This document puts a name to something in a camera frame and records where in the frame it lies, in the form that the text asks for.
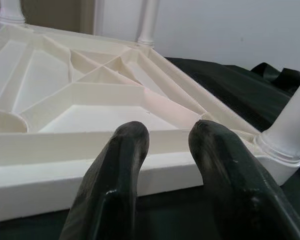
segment white wall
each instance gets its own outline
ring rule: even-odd
[[[102,34],[135,41],[143,1],[104,5]],[[160,0],[154,38],[166,57],[300,70],[300,0]]]

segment white plastic leg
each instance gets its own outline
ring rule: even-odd
[[[273,125],[255,138],[255,143],[276,162],[264,166],[276,176],[279,185],[300,167],[300,87]]]
[[[138,45],[153,48],[154,32],[157,21],[160,0],[147,0]]]
[[[0,0],[0,28],[7,24],[25,24],[20,0]]]

